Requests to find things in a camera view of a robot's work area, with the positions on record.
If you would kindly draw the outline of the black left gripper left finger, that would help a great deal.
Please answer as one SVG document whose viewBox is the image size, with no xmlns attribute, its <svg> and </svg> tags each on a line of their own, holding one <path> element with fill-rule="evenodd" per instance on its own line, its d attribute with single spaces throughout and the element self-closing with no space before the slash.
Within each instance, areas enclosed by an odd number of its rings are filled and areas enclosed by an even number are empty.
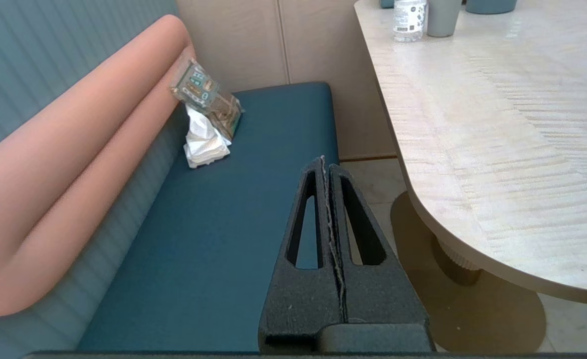
<svg viewBox="0 0 587 359">
<path fill-rule="evenodd" d="M 314 198 L 317 268 L 296 266 L 306 202 Z M 318 336 L 344 320 L 341 261 L 324 157 L 302 171 L 259 321 L 261 352 L 318 352 Z"/>
</svg>

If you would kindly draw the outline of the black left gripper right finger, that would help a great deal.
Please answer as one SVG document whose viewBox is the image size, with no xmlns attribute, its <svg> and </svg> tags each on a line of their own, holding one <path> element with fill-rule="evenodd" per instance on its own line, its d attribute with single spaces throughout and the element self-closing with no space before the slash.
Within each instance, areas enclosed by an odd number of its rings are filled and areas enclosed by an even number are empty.
<svg viewBox="0 0 587 359">
<path fill-rule="evenodd" d="M 343 321 L 332 351 L 431 351 L 429 317 L 351 174 L 329 168 Z"/>
</svg>

